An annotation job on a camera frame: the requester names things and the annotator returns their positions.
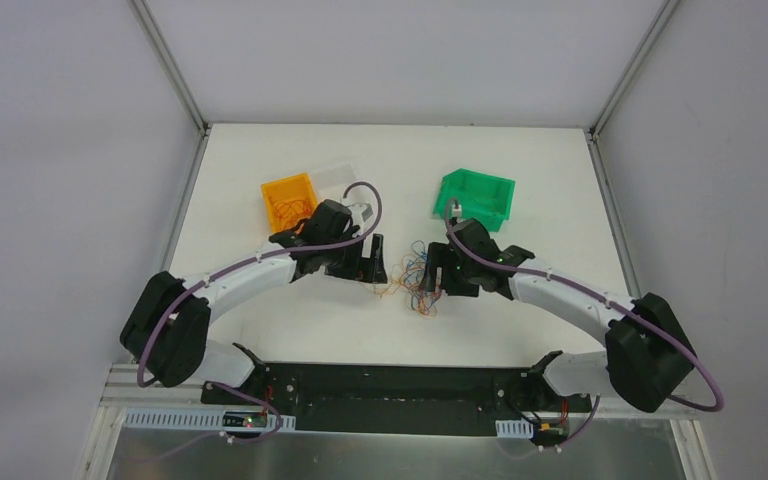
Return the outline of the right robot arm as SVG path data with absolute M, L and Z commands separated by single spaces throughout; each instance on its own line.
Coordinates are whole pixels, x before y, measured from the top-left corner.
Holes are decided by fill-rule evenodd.
M 546 311 L 601 346 L 579 354 L 552 351 L 530 367 L 525 384 L 536 407 L 550 410 L 573 395 L 609 395 L 653 413 L 693 370 L 694 350 L 664 298 L 599 290 L 524 248 L 500 248 L 473 219 L 447 226 L 446 242 L 427 247 L 422 289 L 472 298 L 495 293 Z

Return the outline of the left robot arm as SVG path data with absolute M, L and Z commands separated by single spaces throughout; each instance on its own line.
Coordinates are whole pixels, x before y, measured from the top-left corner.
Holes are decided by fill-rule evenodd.
M 369 203 L 322 201 L 308 218 L 269 236 L 258 250 L 217 271 L 147 282 L 121 333 L 121 345 L 164 387 L 186 380 L 221 383 L 241 404 L 257 402 L 265 378 L 252 353 L 209 339 L 224 314 L 268 290 L 323 270 L 363 283 L 385 280 L 383 237 Z

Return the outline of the white plastic bin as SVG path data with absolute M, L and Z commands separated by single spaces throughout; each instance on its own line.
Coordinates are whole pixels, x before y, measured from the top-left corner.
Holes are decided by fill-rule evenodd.
M 342 201 L 346 189 L 359 180 L 355 166 L 342 160 L 313 167 L 308 176 L 319 201 Z

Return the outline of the orange plastic bin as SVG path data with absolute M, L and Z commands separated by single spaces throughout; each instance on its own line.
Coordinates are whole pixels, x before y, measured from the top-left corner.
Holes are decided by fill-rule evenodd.
M 307 173 L 264 183 L 261 193 L 273 233 L 290 229 L 309 218 L 318 205 Z

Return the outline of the green plastic bin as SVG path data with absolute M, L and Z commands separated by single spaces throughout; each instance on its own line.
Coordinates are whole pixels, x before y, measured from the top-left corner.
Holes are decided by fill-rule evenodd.
M 442 177 L 432 214 L 442 217 L 446 202 L 455 197 L 464 218 L 476 219 L 488 231 L 499 232 L 510 219 L 515 187 L 512 179 L 457 169 Z

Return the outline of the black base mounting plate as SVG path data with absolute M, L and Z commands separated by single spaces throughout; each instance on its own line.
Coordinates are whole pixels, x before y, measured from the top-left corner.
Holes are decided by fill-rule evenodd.
M 589 397 L 561 398 L 522 368 L 277 362 L 256 368 L 240 390 L 316 432 L 484 437 L 525 413 L 592 408 Z

